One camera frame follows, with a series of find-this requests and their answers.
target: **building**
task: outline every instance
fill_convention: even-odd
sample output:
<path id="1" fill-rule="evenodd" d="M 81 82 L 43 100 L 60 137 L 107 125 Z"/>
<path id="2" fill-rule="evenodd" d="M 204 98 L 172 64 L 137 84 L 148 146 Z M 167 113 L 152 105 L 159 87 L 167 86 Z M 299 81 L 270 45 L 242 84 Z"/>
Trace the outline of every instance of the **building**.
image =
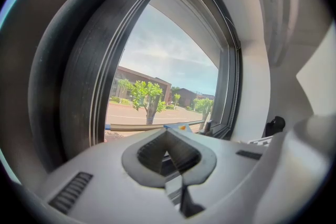
<path id="1" fill-rule="evenodd" d="M 172 93 L 173 98 L 175 94 L 179 94 L 181 96 L 178 103 L 180 104 L 180 106 L 183 106 L 183 107 L 192 106 L 193 100 L 195 98 L 197 99 L 209 98 L 210 100 L 215 99 L 215 97 L 211 94 L 202 94 L 200 92 L 193 92 L 193 91 L 187 90 L 186 88 L 175 90 Z"/>
<path id="2" fill-rule="evenodd" d="M 134 70 L 121 67 L 121 66 L 118 66 L 117 71 L 115 73 L 114 80 L 113 80 L 112 87 L 111 87 L 110 96 L 131 99 L 130 90 L 126 89 L 124 92 L 122 92 L 122 89 L 120 89 L 120 86 L 118 85 L 118 81 L 120 79 L 128 79 L 131 84 L 135 84 L 137 80 L 145 81 L 146 83 L 148 83 L 149 81 L 153 84 L 157 83 L 162 89 L 162 95 L 163 95 L 162 101 L 165 101 L 166 103 L 168 103 L 170 88 L 172 86 L 169 82 L 166 82 L 159 78 L 153 78 L 145 74 L 136 72 Z"/>

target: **bush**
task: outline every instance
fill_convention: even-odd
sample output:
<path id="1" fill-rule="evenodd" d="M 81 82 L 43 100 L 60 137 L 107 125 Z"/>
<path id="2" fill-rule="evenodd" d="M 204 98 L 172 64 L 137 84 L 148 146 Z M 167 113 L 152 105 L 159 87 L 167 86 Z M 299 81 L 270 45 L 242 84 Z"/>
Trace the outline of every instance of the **bush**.
<path id="1" fill-rule="evenodd" d="M 121 99 L 121 103 L 129 105 L 130 101 L 128 99 Z"/>
<path id="2" fill-rule="evenodd" d="M 119 97 L 112 96 L 112 97 L 110 97 L 110 101 L 114 101 L 114 102 L 119 103 L 119 102 L 120 102 L 120 98 L 119 98 Z"/>

